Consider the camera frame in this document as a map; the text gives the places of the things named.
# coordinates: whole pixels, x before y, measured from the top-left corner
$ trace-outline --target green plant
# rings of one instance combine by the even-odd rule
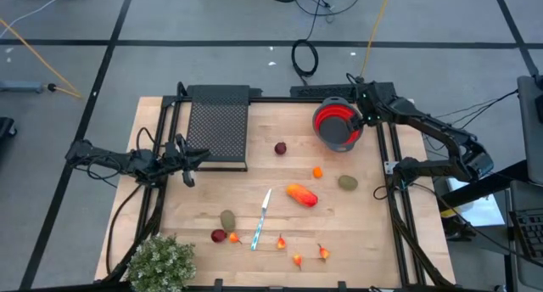
[[[157,235],[137,247],[128,264],[128,280],[137,292],[180,292],[196,275],[194,244]]]

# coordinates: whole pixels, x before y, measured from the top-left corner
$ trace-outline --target gray floor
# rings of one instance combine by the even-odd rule
[[[9,22],[46,1],[0,0],[0,17]],[[122,1],[60,0],[15,28],[25,38],[109,39]],[[328,1],[336,9],[351,2]],[[381,1],[360,0],[332,24],[317,20],[312,39],[366,41]],[[543,23],[537,17],[543,14],[540,0],[506,1],[524,40],[543,42]],[[294,40],[306,36],[311,20],[295,4],[271,0],[133,0],[120,38]],[[390,0],[376,39],[514,42],[496,0]],[[36,49],[88,96],[105,47]],[[310,84],[345,82],[345,72],[359,73],[365,48],[318,51],[321,64]],[[543,50],[530,53],[543,69]],[[299,56],[307,68],[310,55],[300,51]],[[527,72],[517,49],[374,48],[367,79],[393,81],[398,94],[438,115],[508,93],[516,88],[517,76]],[[0,78],[58,82],[21,46],[0,46]],[[87,138],[98,146],[124,150],[138,98],[173,93],[178,81],[249,84],[262,88],[266,96],[286,96],[291,86],[300,85],[290,48],[117,47]],[[0,163],[0,290],[20,284],[85,103],[60,93],[0,94],[0,115],[15,118],[20,131]],[[497,104],[468,130],[478,134],[496,170],[524,158],[516,98]],[[78,171],[72,174],[34,287],[92,281],[113,197],[109,186]],[[465,244],[452,244],[450,249],[459,284],[489,289],[505,283],[501,256]]]

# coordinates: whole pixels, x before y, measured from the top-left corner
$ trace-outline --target floor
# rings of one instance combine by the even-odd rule
[[[328,1],[335,10],[352,2]],[[0,17],[10,22],[46,2],[0,0]],[[360,73],[366,50],[360,42],[369,39],[381,2],[360,0],[332,23],[317,19],[311,40],[320,41],[320,65],[310,84],[345,83],[345,72]],[[543,19],[537,17],[543,6],[540,0],[498,2],[390,0],[366,78],[393,81],[399,95],[436,115],[513,91],[518,76],[534,65],[543,69]],[[52,201],[62,204],[54,225],[46,221],[53,230],[33,283],[25,283],[92,282],[114,190],[64,169],[76,133],[124,150],[138,98],[172,94],[178,81],[249,84],[266,96],[286,96],[301,85],[290,45],[306,37],[311,22],[295,4],[272,0],[59,0],[15,25],[85,98],[0,94],[0,115],[14,118],[19,129],[0,162],[0,290],[19,288]],[[59,83],[13,38],[8,33],[0,40],[0,79]],[[302,68],[311,67],[309,52],[300,49],[298,57]],[[489,150],[496,170],[525,157],[516,98],[467,129]],[[505,283],[501,256],[468,244],[450,248],[459,284]]]

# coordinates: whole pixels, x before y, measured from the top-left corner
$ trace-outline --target black floor line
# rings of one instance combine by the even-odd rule
[[[34,46],[108,46],[109,40],[28,39]],[[295,41],[167,41],[167,40],[119,40],[117,47],[292,47]],[[368,42],[314,41],[315,47],[365,48]],[[19,40],[0,40],[0,45],[21,45]],[[414,49],[514,49],[515,42],[373,42],[372,48]]]
[[[520,54],[523,57],[524,63],[526,64],[526,68],[528,68],[528,72],[530,75],[538,75],[539,71],[537,70],[537,67],[535,67],[534,61],[532,60],[531,55],[529,55],[528,48],[526,47],[526,44],[524,43],[523,37],[520,35],[520,31],[518,30],[517,24],[515,24],[515,20],[513,20],[511,12],[509,11],[509,8],[507,7],[505,0],[496,0],[498,2],[498,5],[500,6],[500,10],[503,13],[503,17],[506,19],[507,25],[509,26],[509,30],[511,31],[512,37],[515,39],[515,42],[518,45],[518,49],[520,50]]]
[[[92,111],[94,110],[94,105],[96,104],[96,100],[98,99],[100,88],[102,87],[102,83],[104,82],[105,74],[108,71],[109,62],[111,61],[113,51],[115,50],[115,43],[119,39],[120,30],[122,29],[122,26],[125,22],[126,14],[128,12],[128,8],[130,8],[131,2],[132,0],[124,0],[122,7],[120,8],[117,22],[115,23],[113,33],[111,34],[111,38],[109,39],[109,44],[106,48],[104,58],[102,59],[102,64],[98,69],[98,74],[96,75],[96,80],[92,85],[92,91],[88,97],[85,110],[83,111],[81,122],[77,127],[75,139],[82,139],[85,136],[85,132],[88,128],[88,123],[91,120]],[[64,169],[62,170],[62,174],[60,175],[59,183],[57,184],[57,188],[54,192],[53,200],[51,201],[48,213],[45,216],[45,220],[43,221],[42,229],[40,230],[40,233],[38,235],[36,245],[34,246],[34,250],[31,254],[31,258],[28,262],[28,265],[26,266],[25,275],[21,280],[20,289],[30,289],[32,287],[32,284],[34,283],[38,267],[40,266],[40,262],[42,261],[43,253],[47,247],[51,232],[53,231],[53,226],[57,219],[57,215],[59,214],[60,205],[62,204],[66,188],[68,187],[68,181],[70,180],[71,172],[72,170],[68,167],[68,165],[64,165]]]

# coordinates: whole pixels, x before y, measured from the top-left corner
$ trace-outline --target kiwi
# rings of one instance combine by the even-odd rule
[[[358,181],[356,181],[356,178],[354,178],[354,177],[343,175],[343,176],[339,177],[338,185],[343,190],[352,191],[352,190],[355,190],[356,187],[358,187]]]
[[[234,213],[229,210],[221,212],[221,225],[227,233],[235,231],[236,216],[234,216]]]

